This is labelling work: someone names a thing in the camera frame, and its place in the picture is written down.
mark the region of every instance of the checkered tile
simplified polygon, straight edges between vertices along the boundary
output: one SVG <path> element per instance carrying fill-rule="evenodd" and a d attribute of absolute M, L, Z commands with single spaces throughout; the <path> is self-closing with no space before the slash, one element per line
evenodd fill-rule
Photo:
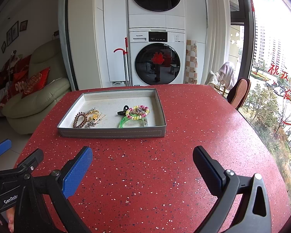
<path fill-rule="evenodd" d="M 185 84 L 197 84 L 197 46 L 196 40 L 186 41 Z"/>

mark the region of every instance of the chair back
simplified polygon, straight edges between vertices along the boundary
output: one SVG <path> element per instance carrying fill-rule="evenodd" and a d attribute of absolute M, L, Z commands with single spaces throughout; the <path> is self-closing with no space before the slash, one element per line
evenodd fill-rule
<path fill-rule="evenodd" d="M 243 100 L 248 88 L 248 83 L 245 79 L 239 79 L 235 86 L 230 90 L 227 95 L 227 101 L 235 108 L 238 109 L 240 102 Z"/>
<path fill-rule="evenodd" d="M 246 91 L 244 97 L 242 98 L 241 102 L 239 103 L 238 107 L 236 108 L 237 110 L 244 105 L 244 102 L 246 101 L 246 98 L 248 96 L 248 93 L 249 93 L 249 90 L 250 90 L 250 87 L 251 87 L 251 81 L 249 79 L 247 79 L 247 84 L 248 84 L 247 91 Z"/>

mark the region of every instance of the black hair clip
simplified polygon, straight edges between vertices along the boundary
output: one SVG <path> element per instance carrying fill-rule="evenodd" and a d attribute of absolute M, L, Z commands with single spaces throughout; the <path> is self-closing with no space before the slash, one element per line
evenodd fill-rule
<path fill-rule="evenodd" d="M 126 111 L 129 109 L 129 107 L 127 105 L 124 106 L 123 111 L 119 111 L 118 115 L 119 116 L 125 116 L 126 115 Z"/>

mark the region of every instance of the screw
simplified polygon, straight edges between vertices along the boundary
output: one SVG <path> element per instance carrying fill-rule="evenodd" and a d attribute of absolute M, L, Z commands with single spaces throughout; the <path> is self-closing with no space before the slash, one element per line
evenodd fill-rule
<path fill-rule="evenodd" d="M 227 169 L 227 170 L 226 170 L 226 173 L 227 173 L 228 175 L 230 175 L 230 176 L 233 176 L 233 175 L 235 174 L 234 171 L 231 170 L 231 169 Z"/>
<path fill-rule="evenodd" d="M 258 180 L 261 180 L 262 179 L 262 175 L 259 174 L 259 173 L 256 173 L 255 174 L 255 178 L 258 179 Z"/>
<path fill-rule="evenodd" d="M 30 173 L 26 173 L 25 175 L 24 175 L 24 179 L 25 180 L 28 180 L 30 178 Z"/>
<path fill-rule="evenodd" d="M 59 170 L 54 170 L 50 173 L 52 176 L 57 176 L 59 174 Z"/>

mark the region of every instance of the dryer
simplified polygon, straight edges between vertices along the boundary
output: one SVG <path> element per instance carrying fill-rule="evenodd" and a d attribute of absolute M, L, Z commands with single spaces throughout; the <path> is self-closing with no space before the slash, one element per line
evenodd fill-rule
<path fill-rule="evenodd" d="M 182 84 L 185 71 L 185 31 L 129 29 L 133 86 Z"/>
<path fill-rule="evenodd" d="M 129 28 L 185 29 L 185 0 L 128 0 Z"/>

